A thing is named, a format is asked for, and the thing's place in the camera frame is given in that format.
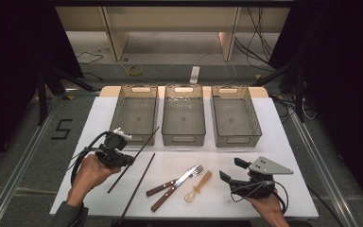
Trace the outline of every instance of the chopstick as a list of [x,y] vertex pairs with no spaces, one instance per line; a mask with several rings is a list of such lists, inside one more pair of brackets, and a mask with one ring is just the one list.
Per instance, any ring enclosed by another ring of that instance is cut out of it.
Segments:
[[125,218],[126,212],[128,212],[129,207],[130,207],[130,205],[131,205],[131,202],[132,202],[132,200],[134,199],[134,196],[135,196],[135,194],[137,193],[137,190],[138,190],[138,188],[140,187],[141,182],[143,181],[144,177],[146,176],[146,173],[147,173],[147,171],[148,171],[148,169],[149,169],[149,166],[151,165],[152,160],[154,159],[154,157],[155,157],[155,153],[153,153],[153,154],[152,154],[152,157],[151,157],[151,159],[149,160],[149,163],[148,163],[148,165],[147,165],[147,168],[146,168],[146,170],[144,171],[143,176],[142,176],[142,177],[141,177],[141,179],[140,179],[140,182],[138,182],[137,186],[135,187],[134,192],[132,193],[131,198],[130,198],[130,200],[129,200],[129,203],[128,203],[128,205],[126,206],[126,209],[125,209],[125,211],[124,211],[124,212],[123,212],[123,214],[122,214],[122,217],[120,217],[119,221],[117,222],[117,224],[118,224],[118,225],[120,225],[120,224],[122,223],[123,218]]
[[[137,152],[137,154],[134,156],[134,160],[137,158],[137,156],[141,153],[141,151],[146,147],[147,143],[149,142],[149,140],[151,140],[152,136],[154,136],[155,132],[159,129],[156,128],[156,130],[149,136],[149,138],[146,140],[146,142],[144,143],[143,147],[140,148],[140,150]],[[108,190],[108,194],[112,192],[112,189],[117,185],[117,183],[120,181],[120,179],[123,177],[123,175],[125,175],[125,173],[128,171],[130,166],[126,166],[125,170],[123,170],[122,174],[120,174],[120,176],[117,178],[117,180],[112,184],[111,188],[109,188]]]

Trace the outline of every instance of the white tabletop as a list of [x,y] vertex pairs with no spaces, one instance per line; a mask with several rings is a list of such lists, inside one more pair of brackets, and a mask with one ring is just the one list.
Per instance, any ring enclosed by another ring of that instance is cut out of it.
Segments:
[[[90,111],[84,130],[79,138],[75,155],[87,147],[100,133],[107,131],[112,122],[117,97],[97,97]],[[294,171],[292,175],[274,175],[276,182],[281,183],[287,190],[289,204],[286,217],[317,218],[316,207],[305,186],[302,173],[297,165],[294,154],[288,144],[285,131],[276,112],[271,98],[260,97],[252,99],[263,135],[255,148],[217,148],[213,131],[210,99],[204,98],[206,135],[202,147],[165,147],[161,130],[155,134],[155,145],[146,147],[129,168],[121,181],[108,194],[107,191],[120,174],[112,175],[102,185],[94,188],[85,198],[84,204],[89,207],[90,216],[108,218],[120,217],[130,197],[140,181],[147,164],[155,153],[146,177],[143,179],[126,218],[133,219],[250,219],[259,218],[258,213],[247,201],[234,202],[231,198],[229,186],[219,179],[219,170],[230,175],[233,179],[247,181],[248,170],[234,165],[235,157],[247,162],[253,162],[264,156],[270,160],[286,166]],[[162,119],[164,99],[160,98],[157,119]],[[159,127],[162,120],[157,120]],[[134,156],[139,148],[126,147],[123,151]],[[184,195],[199,183],[201,176],[187,179],[167,201],[156,211],[150,207],[164,194],[163,190],[151,197],[146,191],[162,183],[178,179],[189,167],[202,164],[206,170],[214,174],[212,179],[203,186],[192,203],[184,201]],[[66,200],[70,189],[69,170],[61,183],[59,193],[52,206],[50,214],[55,214],[59,206]],[[284,201],[285,192],[276,186]]]

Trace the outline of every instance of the human hand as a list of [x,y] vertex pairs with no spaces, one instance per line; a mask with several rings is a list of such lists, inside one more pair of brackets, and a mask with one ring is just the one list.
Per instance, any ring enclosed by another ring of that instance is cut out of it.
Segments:
[[66,203],[79,207],[91,189],[102,184],[113,173],[118,173],[120,170],[119,167],[108,168],[104,166],[94,154],[88,155],[81,162],[73,187],[67,195]]
[[285,221],[285,217],[283,216],[279,200],[273,194],[270,194],[269,197],[260,200],[249,197],[244,199],[252,204],[252,207],[270,226],[288,226],[287,222]]

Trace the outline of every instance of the human arm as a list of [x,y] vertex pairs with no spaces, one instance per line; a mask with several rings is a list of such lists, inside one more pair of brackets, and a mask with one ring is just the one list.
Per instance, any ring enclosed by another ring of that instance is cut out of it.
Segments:
[[264,221],[271,227],[288,226],[283,216],[279,200],[273,194],[260,200],[248,197],[245,199],[252,204],[252,207],[254,207]]
[[80,207],[87,193],[95,186],[105,182],[113,173],[119,171],[119,167],[107,168],[101,164],[98,157],[94,154],[90,154],[84,158],[73,182],[73,186],[67,194],[67,199],[60,206],[50,226],[69,226],[72,224],[81,215],[80,212],[82,210],[80,210]]

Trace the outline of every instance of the sleeve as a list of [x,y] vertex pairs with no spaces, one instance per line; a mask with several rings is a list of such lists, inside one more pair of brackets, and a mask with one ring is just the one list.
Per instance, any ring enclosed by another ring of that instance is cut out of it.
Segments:
[[78,208],[62,202],[49,227],[83,226],[88,208],[83,204]]

